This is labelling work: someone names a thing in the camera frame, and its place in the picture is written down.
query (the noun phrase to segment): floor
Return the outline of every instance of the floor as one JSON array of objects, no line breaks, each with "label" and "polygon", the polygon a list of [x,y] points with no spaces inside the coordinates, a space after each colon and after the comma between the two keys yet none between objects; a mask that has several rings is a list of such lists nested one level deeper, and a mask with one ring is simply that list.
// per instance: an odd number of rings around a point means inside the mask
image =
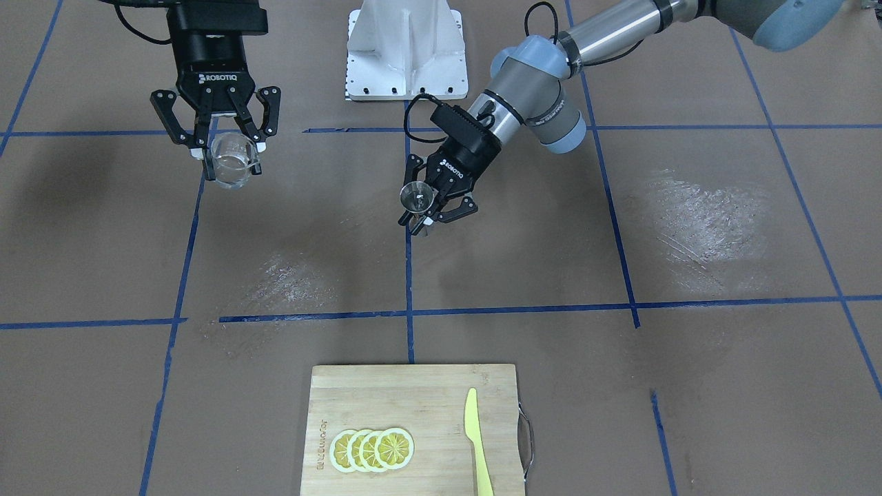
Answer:
[{"label": "floor", "polygon": [[[311,367],[407,363],[517,365],[531,494],[882,494],[869,12],[784,54],[673,26],[567,83],[581,147],[523,132],[478,214],[411,238],[432,148],[401,102],[343,100],[360,3],[261,2],[280,135],[229,192],[147,102],[168,47],[93,0],[0,2],[0,494],[297,494]],[[532,0],[450,3],[467,106]]]}]

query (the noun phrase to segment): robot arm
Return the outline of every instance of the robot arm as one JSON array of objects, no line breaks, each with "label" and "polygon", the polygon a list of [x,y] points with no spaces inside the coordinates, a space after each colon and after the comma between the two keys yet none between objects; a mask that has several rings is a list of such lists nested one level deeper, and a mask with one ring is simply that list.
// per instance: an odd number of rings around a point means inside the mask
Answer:
[{"label": "robot arm", "polygon": [[[431,120],[448,137],[425,162],[415,155],[408,157],[401,190],[407,212],[399,224],[409,224],[416,234],[424,225],[452,222],[476,212],[471,197],[475,182],[522,125],[553,153],[573,150],[585,138],[587,126],[561,81],[586,67],[621,57],[614,55],[635,48],[674,22],[713,16],[759,46],[783,51],[820,31],[842,2],[622,0],[552,40],[528,36],[518,47],[504,49],[494,58],[492,81],[468,111],[420,95],[437,104]],[[445,211],[449,201],[460,197],[458,206]]]},{"label": "robot arm", "polygon": [[[194,158],[202,161],[206,180],[215,179],[209,147],[212,117],[231,116],[240,131],[263,152],[265,141],[278,132],[281,90],[268,86],[255,91],[254,79],[245,62],[244,35],[268,32],[266,11],[258,0],[101,0],[113,4],[123,24],[148,41],[171,44],[177,66],[176,90],[156,90],[150,102],[169,137],[186,145]],[[125,22],[120,6],[164,7],[170,37],[156,41],[137,32]],[[248,111],[253,94],[264,107],[263,122],[258,125]],[[178,123],[172,110],[178,97],[195,111],[193,132]],[[250,169],[260,174],[259,164]]]}]

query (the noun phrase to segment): knife blade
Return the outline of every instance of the knife blade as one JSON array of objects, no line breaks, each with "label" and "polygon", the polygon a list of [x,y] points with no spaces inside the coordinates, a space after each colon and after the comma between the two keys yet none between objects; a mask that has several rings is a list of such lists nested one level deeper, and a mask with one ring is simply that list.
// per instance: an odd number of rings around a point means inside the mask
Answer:
[{"label": "knife blade", "polygon": [[466,436],[475,448],[475,476],[478,480],[478,496],[493,496],[490,485],[490,472],[484,458],[484,445],[481,440],[481,421],[478,418],[478,391],[472,387],[466,396],[465,412]]}]

